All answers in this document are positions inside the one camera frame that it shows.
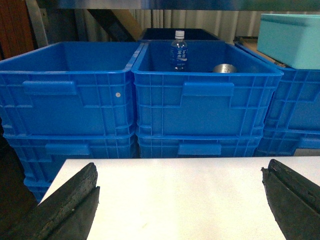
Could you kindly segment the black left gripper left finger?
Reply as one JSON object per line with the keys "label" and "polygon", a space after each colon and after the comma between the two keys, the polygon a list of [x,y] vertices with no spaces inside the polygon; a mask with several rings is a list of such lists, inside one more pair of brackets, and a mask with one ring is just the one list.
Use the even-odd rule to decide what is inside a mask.
{"label": "black left gripper left finger", "polygon": [[0,238],[86,240],[99,204],[97,180],[97,167],[90,162]]}

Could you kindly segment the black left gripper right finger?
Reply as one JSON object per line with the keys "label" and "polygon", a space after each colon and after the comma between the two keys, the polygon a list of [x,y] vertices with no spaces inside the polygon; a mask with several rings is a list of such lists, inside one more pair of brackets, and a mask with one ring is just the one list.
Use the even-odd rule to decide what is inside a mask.
{"label": "black left gripper right finger", "polygon": [[276,159],[262,168],[270,210],[287,240],[320,238],[320,186]]}

